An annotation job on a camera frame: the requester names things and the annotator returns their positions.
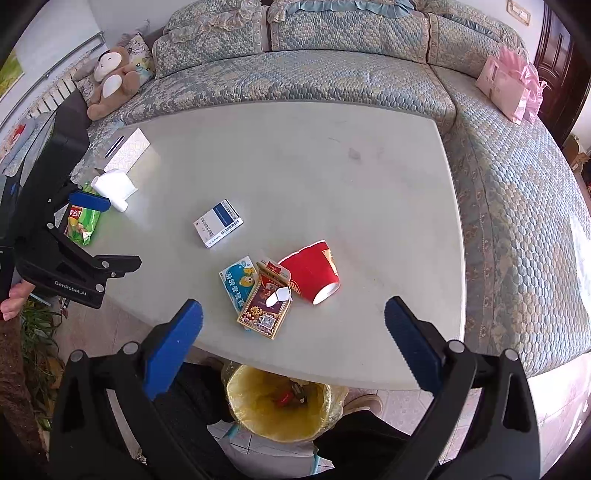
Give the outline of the brown sleeved forearm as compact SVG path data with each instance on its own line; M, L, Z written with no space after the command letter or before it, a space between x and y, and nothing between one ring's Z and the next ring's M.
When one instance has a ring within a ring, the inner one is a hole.
M26 386L18 319L1 321L1 413L27 454L45 464L47 455Z

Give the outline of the person left hand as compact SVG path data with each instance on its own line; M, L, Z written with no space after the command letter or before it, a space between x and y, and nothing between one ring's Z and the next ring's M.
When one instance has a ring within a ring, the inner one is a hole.
M4 321L12 320L20 315L34 289L35 286L25 280L11 287L8 298L1 303L1 314Z

